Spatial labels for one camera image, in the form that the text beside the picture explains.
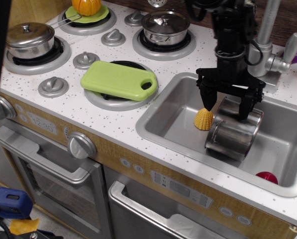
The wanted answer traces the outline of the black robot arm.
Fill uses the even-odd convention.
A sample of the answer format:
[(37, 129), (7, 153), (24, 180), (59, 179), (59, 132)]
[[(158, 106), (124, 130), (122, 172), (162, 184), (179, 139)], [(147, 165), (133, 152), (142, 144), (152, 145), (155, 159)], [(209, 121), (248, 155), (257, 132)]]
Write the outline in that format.
[(265, 83), (248, 72), (249, 66), (262, 62), (249, 61), (250, 45), (258, 45), (253, 38), (257, 23), (256, 5), (252, 0), (187, 0), (187, 12), (194, 21), (202, 21), (211, 13), (214, 37), (217, 40), (216, 68), (199, 68), (196, 82), (204, 107), (210, 111), (217, 102), (218, 92), (236, 96), (239, 104), (239, 120), (247, 119), (254, 105), (262, 101)]

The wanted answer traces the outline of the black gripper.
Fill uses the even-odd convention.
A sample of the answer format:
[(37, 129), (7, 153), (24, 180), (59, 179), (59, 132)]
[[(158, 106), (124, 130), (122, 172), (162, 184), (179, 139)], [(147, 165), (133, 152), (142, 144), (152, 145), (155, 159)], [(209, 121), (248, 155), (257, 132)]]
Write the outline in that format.
[(257, 102), (263, 99), (266, 84), (252, 76), (245, 63), (220, 63), (216, 68), (196, 70), (197, 87), (204, 107), (211, 111), (217, 102), (217, 93), (221, 92), (241, 98), (239, 121), (246, 120)]

